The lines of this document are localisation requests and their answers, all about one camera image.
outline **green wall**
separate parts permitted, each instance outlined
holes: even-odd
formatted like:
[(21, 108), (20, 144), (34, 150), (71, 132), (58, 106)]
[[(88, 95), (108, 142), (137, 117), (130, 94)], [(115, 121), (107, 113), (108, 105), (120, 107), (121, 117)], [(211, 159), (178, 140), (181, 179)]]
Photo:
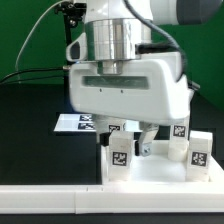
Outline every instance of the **green wall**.
[[(57, 1), (2, 1), (0, 78), (14, 71), (16, 56), (30, 29), (39, 16), (55, 2)], [(205, 25), (163, 28), (186, 51), (188, 76), (201, 85), (200, 93), (224, 110), (224, 5)], [(34, 33), (22, 57), (20, 69), (62, 66), (65, 63), (65, 45), (63, 17), (51, 12)], [(44, 81), (49, 82), (62, 83), (62, 80)]]

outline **white block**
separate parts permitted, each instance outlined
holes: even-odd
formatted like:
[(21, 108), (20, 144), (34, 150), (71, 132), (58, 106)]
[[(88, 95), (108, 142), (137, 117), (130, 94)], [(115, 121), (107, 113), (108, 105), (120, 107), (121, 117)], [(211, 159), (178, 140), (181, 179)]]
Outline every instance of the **white block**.
[(109, 180), (126, 181), (130, 177), (133, 154), (133, 133), (113, 131), (109, 139)]
[(213, 136), (212, 133), (191, 131), (190, 149), (192, 151), (211, 152)]
[(191, 131), (186, 181), (209, 181), (212, 133)]
[(183, 162), (187, 160), (189, 117), (183, 123), (171, 125), (168, 158), (171, 161)]
[(184, 162), (187, 160), (189, 142), (187, 140), (183, 143), (170, 143), (168, 158), (175, 162)]

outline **black cable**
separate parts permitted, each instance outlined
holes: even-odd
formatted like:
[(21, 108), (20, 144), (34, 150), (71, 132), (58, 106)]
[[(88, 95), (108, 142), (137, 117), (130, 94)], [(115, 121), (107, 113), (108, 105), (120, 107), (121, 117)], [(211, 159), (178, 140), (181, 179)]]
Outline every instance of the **black cable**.
[(138, 12), (135, 11), (135, 9), (132, 7), (132, 5), (129, 3), (128, 0), (123, 0), (126, 8), (130, 11), (130, 13), (137, 18), (141, 23), (146, 25), (148, 28), (152, 29), (153, 31), (159, 33), (160, 35), (164, 36), (168, 42), (170, 47), (176, 49), (178, 52), (180, 52), (182, 60), (183, 60), (183, 70), (186, 69), (187, 66), (187, 57), (184, 53), (184, 51), (181, 49), (180, 45), (176, 42), (176, 40), (168, 34), (165, 30), (159, 28), (155, 24), (153, 24), (151, 21), (146, 20), (144, 17), (142, 17)]
[(0, 85), (3, 84), (6, 80), (11, 79), (12, 77), (25, 74), (25, 73), (31, 73), (31, 72), (51, 72), (51, 71), (64, 71), (63, 67), (56, 67), (56, 68), (33, 68), (33, 69), (26, 69), (21, 70), (18, 72), (11, 73), (7, 76), (5, 76), (3, 79), (0, 80)]
[(53, 79), (53, 78), (64, 78), (64, 77), (65, 77), (65, 75), (52, 75), (52, 76), (45, 76), (45, 77), (39, 77), (39, 78), (30, 78), (30, 79), (9, 81), (9, 82), (4, 82), (0, 85), (9, 85), (9, 84), (19, 83), (19, 82), (27, 82), (27, 81), (42, 80), (42, 79)]

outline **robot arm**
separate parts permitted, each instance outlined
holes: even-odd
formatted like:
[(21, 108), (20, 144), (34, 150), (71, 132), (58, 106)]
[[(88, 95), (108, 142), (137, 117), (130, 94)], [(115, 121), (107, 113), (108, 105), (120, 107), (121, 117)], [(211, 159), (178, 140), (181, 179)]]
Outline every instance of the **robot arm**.
[(153, 21), (157, 25), (188, 25), (207, 22), (222, 0), (150, 0)]

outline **white plastic housing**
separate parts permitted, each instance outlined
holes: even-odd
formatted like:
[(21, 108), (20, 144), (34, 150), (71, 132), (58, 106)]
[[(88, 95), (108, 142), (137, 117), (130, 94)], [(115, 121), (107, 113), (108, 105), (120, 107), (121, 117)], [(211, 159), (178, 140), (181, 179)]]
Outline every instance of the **white plastic housing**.
[(150, 0), (153, 22), (157, 25), (177, 25), (177, 0)]
[[(87, 4), (85, 23), (97, 20), (134, 18), (125, 7), (123, 0), (75, 0), (74, 2)], [(129, 2), (145, 19), (153, 19), (149, 0), (130, 0)]]
[(96, 63), (75, 64), (70, 71), (70, 97), (77, 111), (171, 125), (190, 114), (192, 91), (181, 73), (179, 53), (152, 54), (124, 62), (122, 76), (146, 77), (149, 88), (92, 87), (85, 76), (99, 76)]

